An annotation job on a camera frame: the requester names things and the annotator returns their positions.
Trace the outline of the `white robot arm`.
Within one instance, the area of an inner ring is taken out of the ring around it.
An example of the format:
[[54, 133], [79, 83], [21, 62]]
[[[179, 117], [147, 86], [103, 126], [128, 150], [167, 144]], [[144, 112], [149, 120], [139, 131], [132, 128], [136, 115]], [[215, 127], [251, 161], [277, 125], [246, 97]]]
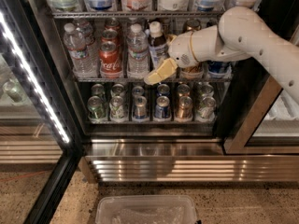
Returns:
[[276, 35], [253, 10], [233, 7], [219, 23], [175, 37], [169, 57], [144, 77], [148, 85], [171, 77], [177, 69], [205, 61], [232, 62], [254, 58], [299, 103], [299, 47]]

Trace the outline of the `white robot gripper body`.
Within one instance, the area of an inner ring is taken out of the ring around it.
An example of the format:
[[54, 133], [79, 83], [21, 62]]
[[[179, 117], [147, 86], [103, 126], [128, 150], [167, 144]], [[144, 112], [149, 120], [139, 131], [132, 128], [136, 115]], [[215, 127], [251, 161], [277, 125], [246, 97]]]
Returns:
[[192, 54], [191, 41], [192, 32], [188, 32], [175, 36], [170, 42], [168, 54], [180, 68], [192, 67], [198, 64]]

